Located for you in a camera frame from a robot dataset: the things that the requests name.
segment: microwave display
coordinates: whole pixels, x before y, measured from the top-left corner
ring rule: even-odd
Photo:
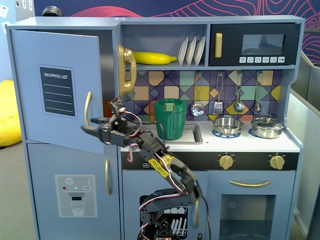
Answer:
[[[281,55],[284,39],[284,34],[245,34],[242,55]]]

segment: gold stove knob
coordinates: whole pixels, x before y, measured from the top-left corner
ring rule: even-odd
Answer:
[[[219,159],[219,164],[221,167],[223,167],[224,170],[227,170],[232,166],[232,164],[234,164],[234,160],[229,155],[223,155]]]
[[[282,156],[275,155],[275,156],[271,157],[270,165],[274,169],[281,170],[283,168],[283,166],[285,165],[285,159]]]

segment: microwave buttons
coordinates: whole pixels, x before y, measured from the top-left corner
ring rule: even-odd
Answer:
[[[284,63],[284,62],[285,62],[285,57],[284,56],[278,57],[278,63]]]
[[[247,61],[247,58],[245,56],[241,56],[240,59],[239,59],[239,63],[240,64],[245,64]]]
[[[260,57],[260,56],[256,56],[256,57],[254,58],[254,63],[260,64],[260,63],[261,63],[261,58],[262,58],[262,57]]]
[[[277,57],[276,56],[270,57],[270,63],[275,64],[276,62],[277,62]]]
[[[248,56],[248,58],[246,59],[246,62],[248,64],[253,64],[255,61],[255,58],[253,56]]]
[[[268,56],[264,56],[264,57],[262,58],[262,63],[263,63],[263,64],[269,63],[269,57],[268,57]]]

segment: robotic arm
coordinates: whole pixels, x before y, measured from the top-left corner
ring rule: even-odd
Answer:
[[[143,235],[143,229],[149,225],[157,225],[160,228],[155,233],[154,240],[179,239],[172,234],[170,224],[162,217],[162,212],[174,207],[194,205],[202,197],[202,190],[198,185],[196,175],[178,157],[168,152],[164,144],[154,137],[152,132],[143,130],[141,123],[140,126],[128,125],[126,114],[132,113],[126,111],[120,97],[111,101],[110,105],[113,112],[112,117],[93,118],[90,121],[98,124],[98,127],[82,125],[81,129],[97,137],[104,144],[140,149],[139,154],[143,159],[150,163],[173,187],[173,189],[155,191],[140,206],[142,221],[140,237],[149,240]]]

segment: countertop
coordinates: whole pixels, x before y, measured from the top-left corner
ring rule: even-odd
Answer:
[[[287,152],[299,153],[300,148],[289,138],[283,130],[280,137],[265,139],[252,136],[250,121],[244,121],[244,126],[239,137],[221,138],[213,135],[211,121],[186,121],[186,124],[197,124],[200,127],[202,144],[172,144],[168,143],[171,152]],[[121,148],[122,152],[128,151],[128,147]]]

